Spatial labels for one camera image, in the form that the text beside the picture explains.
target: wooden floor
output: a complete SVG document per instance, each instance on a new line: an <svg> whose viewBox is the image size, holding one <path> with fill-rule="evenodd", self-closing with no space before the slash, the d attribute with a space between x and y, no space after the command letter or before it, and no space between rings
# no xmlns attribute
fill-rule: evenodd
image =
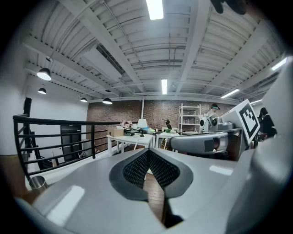
<svg viewBox="0 0 293 234"><path fill-rule="evenodd" d="M148 192L148 204L156 217L161 221L164 207L164 191L158 184L155 177L146 174L146 180L143 189Z"/></svg>

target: trash can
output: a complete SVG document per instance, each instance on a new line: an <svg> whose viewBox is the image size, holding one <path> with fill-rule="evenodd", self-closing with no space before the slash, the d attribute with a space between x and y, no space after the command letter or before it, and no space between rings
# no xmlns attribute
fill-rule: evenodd
<svg viewBox="0 0 293 234"><path fill-rule="evenodd" d="M45 178L40 175L31 178L29 180L29 185L32 190L37 191L38 194L41 194L48 188Z"/></svg>

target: white shelving unit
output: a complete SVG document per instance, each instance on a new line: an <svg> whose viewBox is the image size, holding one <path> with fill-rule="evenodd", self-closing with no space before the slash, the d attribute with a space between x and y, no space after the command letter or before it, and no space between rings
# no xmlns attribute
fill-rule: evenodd
<svg viewBox="0 0 293 234"><path fill-rule="evenodd" d="M195 111L199 109L199 115L195 114ZM183 114L183 110L194 110L194 114L193 115L185 115ZM194 131L197 132L196 130L196 126L199 126L199 123L184 123L184 118L185 117L193 117L193 118L200 118L201 117L201 105L199 104L198 106L183 106L183 103L181 103L181 105L179 106L178 109L178 129L179 131L182 132L182 127L183 125L192 125L194 126Z"/></svg>

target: white table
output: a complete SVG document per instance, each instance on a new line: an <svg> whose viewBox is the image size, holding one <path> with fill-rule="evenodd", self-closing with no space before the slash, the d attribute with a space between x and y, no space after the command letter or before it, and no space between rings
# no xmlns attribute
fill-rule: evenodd
<svg viewBox="0 0 293 234"><path fill-rule="evenodd" d="M140 136L140 133L135 133L134 136L121 136L121 137L112 137L110 135L107 135L108 137L108 154L109 156L112 156L112 141L117 141L117 152L119 152L119 142L122 143L121 147L121 152L124 153L124 143L129 143L129 144L136 144L137 145L142 145L144 147L153 147L153 138L155 137L154 135L148 135L144 134L144 137Z"/></svg>
<svg viewBox="0 0 293 234"><path fill-rule="evenodd" d="M161 133L161 134L157 134L156 135L156 148L159 148L159 141L160 138L164 138L164 139L170 139L172 137L178 137L180 136L178 133Z"/></svg>

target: metal railing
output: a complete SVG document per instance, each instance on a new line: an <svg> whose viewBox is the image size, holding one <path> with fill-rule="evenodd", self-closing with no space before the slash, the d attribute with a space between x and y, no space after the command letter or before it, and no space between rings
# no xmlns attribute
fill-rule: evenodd
<svg viewBox="0 0 293 234"><path fill-rule="evenodd" d="M27 114L21 114L21 115L16 115L13 116L13 122L14 122L14 138L15 138L15 143L16 143L16 150L17 154L19 157L19 161L21 163L22 169L24 171L25 176L27 177L28 180L30 180L31 175L35 175L38 173L54 170L60 167L64 167L67 165L70 165L72 163L87 159L92 157L95 159L95 148L100 147L102 145L108 144L108 142L102 143L102 144L97 144L95 145L95 141L101 140L104 138L107 138L107 136L102 136L95 138L95 133L103 133L107 132L107 129L105 130L97 130L95 131L95 126L101 126L101 125L119 125L120 122L87 122L87 121L67 121L67 120L52 120L52 119L37 119L37 118L30 118L27 117ZM19 129L18 124L23 123L23 127ZM87 132L80 132L80 133L61 133L61 134L44 134L44 135L35 135L34 132L30 130L30 124L37 124L37 125L72 125L72 126L90 126L91 131ZM49 137L63 137L63 136L73 136L73 135L83 135L83 134L90 134L91 139L90 140L84 140L84 141L78 141L78 142L72 142L68 144L58 144L58 145L52 145L52 146L45 146L45 147L39 147L36 145L36 138L49 138ZM53 148L60 148L64 146L72 146L72 145L78 145L86 142L91 142L91 147L87 149L81 149L77 151L73 151L70 153L66 154L61 154L53 157L42 157L40 155L40 150L43 149L53 149ZM50 162L51 160L56 160L58 158L62 158L68 155L73 155L73 154L78 154L83 151L87 150L92 150L92 153L90 155L71 160L68 162L65 162L63 164L59 163L55 167L49 167L49 168L43 168L42 163L43 162ZM36 159L35 160L27 160L25 156L29 155L32 151L35 152ZM33 172L28 172L27 171L27 165L32 164L32 163L38 163L40 170L38 171L33 171Z"/></svg>

